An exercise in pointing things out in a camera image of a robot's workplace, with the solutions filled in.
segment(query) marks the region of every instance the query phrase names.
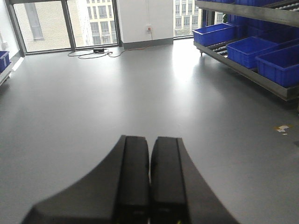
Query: glass window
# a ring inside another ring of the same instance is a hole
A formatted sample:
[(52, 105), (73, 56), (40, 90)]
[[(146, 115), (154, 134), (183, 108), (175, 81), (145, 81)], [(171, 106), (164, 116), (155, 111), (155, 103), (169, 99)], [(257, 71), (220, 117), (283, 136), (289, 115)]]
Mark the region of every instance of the glass window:
[(111, 6), (108, 6), (108, 11), (109, 11), (109, 17), (112, 17), (112, 12), (111, 12)]
[(93, 16), (94, 16), (95, 19), (98, 18), (97, 17), (97, 8), (96, 8), (96, 6), (93, 6)]
[(182, 14), (186, 13), (186, 4), (182, 4)]
[(102, 29), (102, 33), (109, 33), (109, 26), (108, 26), (108, 22), (100, 22), (101, 23), (101, 29)]
[(192, 25), (197, 25), (198, 24), (198, 16), (197, 15), (194, 15), (192, 16)]
[(179, 5), (176, 5), (176, 14), (179, 14)]
[(182, 17), (176, 18), (176, 27), (182, 26)]
[(190, 26), (190, 16), (184, 17), (184, 27), (185, 26)]
[(87, 10), (88, 10), (89, 19), (93, 19), (92, 11), (91, 11), (90, 7), (87, 7)]
[(27, 52), (71, 47), (60, 1), (14, 4), (14, 10)]
[(106, 6), (98, 6), (100, 18), (107, 18)]
[(192, 13), (192, 4), (188, 4), (188, 13)]

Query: metal shelf frame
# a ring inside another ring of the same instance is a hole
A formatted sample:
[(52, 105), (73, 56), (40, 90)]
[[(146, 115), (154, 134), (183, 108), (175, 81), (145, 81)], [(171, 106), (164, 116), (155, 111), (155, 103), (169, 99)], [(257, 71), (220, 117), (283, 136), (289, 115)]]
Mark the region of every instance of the metal shelf frame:
[[(279, 3), (288, 4), (293, 2), (298, 2), (298, 0), (285, 0)], [(270, 5), (268, 5), (268, 7), (253, 7), (201, 0), (196, 0), (195, 5), (205, 10), (223, 12), (227, 14), (244, 16), (252, 19), (270, 21), (289, 26), (299, 27), (299, 12), (268, 8)]]
[(206, 53), (207, 55), (213, 57), (219, 62), (227, 65), (231, 69), (235, 70), (236, 72), (240, 73), (244, 77), (248, 78), (249, 80), (255, 82), (256, 84), (260, 85), (261, 87), (267, 89), (268, 91), (272, 92), (276, 96), (280, 97), (284, 101), (289, 101), (293, 99), (297, 99), (299, 96), (299, 85), (294, 87), (285, 88), (283, 86), (278, 85), (277, 83), (257, 74), (256, 72), (245, 68), (244, 66), (214, 52), (209, 47), (204, 47), (197, 42), (194, 42), (194, 45), (199, 49), (201, 52)]

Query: glossy floor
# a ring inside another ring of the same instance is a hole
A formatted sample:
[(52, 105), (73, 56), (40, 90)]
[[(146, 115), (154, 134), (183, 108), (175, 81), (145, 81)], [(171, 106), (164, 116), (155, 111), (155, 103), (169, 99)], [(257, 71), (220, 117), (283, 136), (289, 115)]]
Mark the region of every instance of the glossy floor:
[[(285, 124), (288, 135), (274, 130)], [(241, 224), (299, 220), (296, 109), (180, 40), (118, 58), (25, 58), (0, 87), (0, 223), (84, 176), (121, 134), (150, 150), (182, 137)]]

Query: blue storage box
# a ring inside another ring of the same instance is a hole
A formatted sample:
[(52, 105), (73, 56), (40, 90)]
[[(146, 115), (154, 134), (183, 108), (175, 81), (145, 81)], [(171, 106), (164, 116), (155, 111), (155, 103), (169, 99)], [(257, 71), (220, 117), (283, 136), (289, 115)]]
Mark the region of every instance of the blue storage box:
[(247, 26), (247, 35), (248, 36), (260, 36), (266, 33), (265, 30), (261, 30), (255, 27)]
[(233, 40), (235, 38), (235, 26), (227, 23), (219, 23), (195, 29), (193, 30), (193, 33), (195, 42), (203, 46), (210, 46)]
[(256, 57), (258, 73), (283, 87), (299, 84), (299, 45)]
[(9, 61), (9, 51), (0, 51), (0, 72), (3, 72), (4, 69), (10, 64)]
[(278, 24), (274, 22), (267, 22), (263, 20), (248, 19), (248, 25), (261, 29), (261, 30), (276, 30), (286, 28), (286, 25)]
[(256, 37), (248, 37), (227, 45), (228, 58), (249, 69), (257, 67), (256, 56), (272, 52), (277, 48), (277, 43)]
[(247, 25), (248, 18), (238, 15), (228, 15), (228, 22), (235, 25)]
[(263, 35), (260, 35), (259, 38), (262, 38), (267, 41), (271, 41), (279, 44), (279, 48), (286, 48), (293, 45), (299, 44), (299, 28), (297, 27), (288, 27), (285, 29), (275, 30)]
[(272, 4), (281, 0), (235, 0), (237, 5), (246, 5), (246, 6), (265, 6)]

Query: window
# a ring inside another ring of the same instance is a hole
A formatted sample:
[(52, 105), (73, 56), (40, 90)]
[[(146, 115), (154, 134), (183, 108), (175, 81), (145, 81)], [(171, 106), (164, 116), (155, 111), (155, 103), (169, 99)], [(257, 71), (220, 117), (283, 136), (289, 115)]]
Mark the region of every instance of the window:
[(182, 18), (176, 18), (176, 27), (181, 27), (182, 26)]
[(98, 24), (98, 22), (91, 22), (90, 23), (90, 27), (91, 27), (93, 35), (96, 35), (96, 34), (99, 35), (100, 30), (99, 30), (99, 24)]
[(108, 22), (100, 22), (101, 23), (101, 29), (102, 29), (102, 33), (109, 33), (109, 26), (108, 26)]
[(111, 25), (111, 32), (115, 32), (115, 22), (114, 21), (110, 21), (110, 25)]
[(190, 26), (190, 16), (184, 17), (184, 27)]
[(109, 35), (103, 37), (103, 43), (110, 44), (110, 36)]
[(87, 7), (87, 10), (88, 10), (88, 14), (89, 14), (89, 19), (92, 19), (93, 16), (92, 16), (92, 11), (91, 11), (90, 7)]
[(112, 17), (112, 12), (111, 12), (111, 6), (108, 6), (108, 11), (109, 11), (109, 17)]
[(192, 25), (197, 25), (198, 24), (198, 16), (192, 16)]
[(188, 4), (188, 13), (192, 13), (192, 4)]
[(25, 9), (30, 23), (33, 39), (34, 40), (43, 39), (42, 28), (41, 28), (41, 24), (39, 23), (35, 3), (25, 3)]
[(107, 18), (106, 6), (98, 6), (100, 18)]
[(223, 13), (217, 13), (216, 23), (222, 23), (222, 20), (223, 20)]
[(176, 14), (179, 14), (179, 5), (176, 5)]
[(93, 44), (94, 45), (100, 45), (101, 44), (100, 36), (93, 36)]
[(182, 5), (182, 14), (185, 14), (186, 13), (186, 4), (183, 4)]
[(97, 19), (97, 8), (95, 6), (93, 6), (93, 16), (95, 19)]

